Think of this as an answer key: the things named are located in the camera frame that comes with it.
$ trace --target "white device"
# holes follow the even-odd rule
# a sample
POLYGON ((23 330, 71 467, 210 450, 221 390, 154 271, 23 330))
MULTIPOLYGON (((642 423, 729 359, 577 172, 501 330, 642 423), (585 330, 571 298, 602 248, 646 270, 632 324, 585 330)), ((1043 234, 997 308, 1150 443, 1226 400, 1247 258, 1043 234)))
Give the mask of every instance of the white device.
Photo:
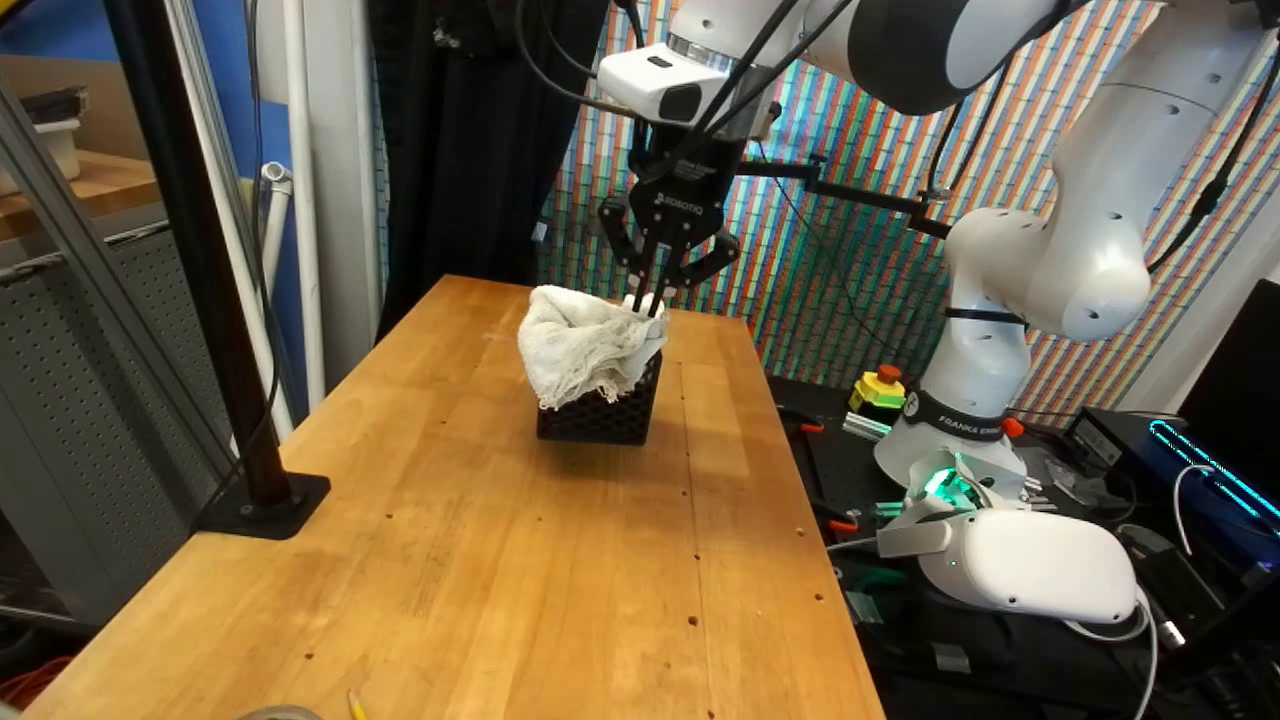
MULTIPOLYGON (((937 112, 1082 4, 802 0, 758 67, 776 67, 844 10, 806 62, 853 77, 900 112, 937 112)), ((664 45, 604 57, 602 90, 651 124, 692 130, 776 10, 779 0, 683 0, 664 45)), ((994 501, 944 519, 907 514, 875 542, 879 551, 921 555, 937 590, 975 609, 1089 626, 1117 626, 1135 609, 1127 555, 1107 533, 1019 514, 1035 481, 999 421, 1034 371, 1029 324, 1066 340, 1107 340, 1145 311, 1145 230, 1268 45, 1260 4, 1169 0, 1066 136, 1053 161, 1055 210, 975 210, 951 230, 949 330, 905 421, 875 443, 875 465, 907 506, 957 461, 987 481, 994 501)), ((764 99, 721 136, 761 136, 764 99)))

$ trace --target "wooden table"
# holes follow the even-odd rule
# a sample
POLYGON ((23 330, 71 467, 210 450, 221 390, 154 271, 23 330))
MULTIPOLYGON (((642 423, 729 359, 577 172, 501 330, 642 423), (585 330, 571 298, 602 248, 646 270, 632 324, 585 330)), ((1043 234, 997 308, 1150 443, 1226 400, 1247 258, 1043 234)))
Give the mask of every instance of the wooden table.
POLYGON ((542 443, 524 288, 440 279, 285 461, 285 545, 192 535, 33 715, 879 715, 751 337, 676 311, 646 450, 542 443))
MULTIPOLYGON (((76 200, 98 214, 126 214, 140 203, 162 203, 157 175, 149 161, 82 153, 82 175, 71 180, 76 200)), ((0 242, 41 230, 23 192, 0 195, 0 242)))

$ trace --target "black box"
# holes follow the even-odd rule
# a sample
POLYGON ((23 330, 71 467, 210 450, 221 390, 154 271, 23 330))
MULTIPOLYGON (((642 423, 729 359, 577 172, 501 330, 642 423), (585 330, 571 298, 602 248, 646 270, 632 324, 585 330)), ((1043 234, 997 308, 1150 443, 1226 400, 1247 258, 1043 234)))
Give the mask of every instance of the black box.
POLYGON ((579 395, 556 413, 536 413, 536 435, 571 443, 646 443, 659 369, 664 357, 651 357, 642 383, 616 404, 604 395, 579 395))

